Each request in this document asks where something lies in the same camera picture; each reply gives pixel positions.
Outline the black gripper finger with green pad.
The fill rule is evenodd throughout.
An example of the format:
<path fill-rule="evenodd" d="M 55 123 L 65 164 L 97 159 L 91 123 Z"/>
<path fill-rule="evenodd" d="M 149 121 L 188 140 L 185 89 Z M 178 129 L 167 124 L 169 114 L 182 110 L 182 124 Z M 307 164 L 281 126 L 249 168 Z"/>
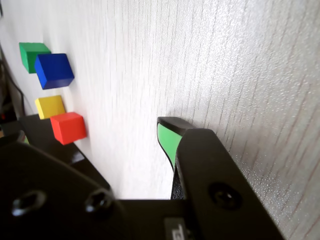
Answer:
<path fill-rule="evenodd" d="M 179 177 L 197 240 L 283 238 L 213 130 L 160 116 L 157 139 Z"/>
<path fill-rule="evenodd" d="M 3 240 L 128 240 L 112 193 L 69 165 L 21 141 L 0 139 Z"/>

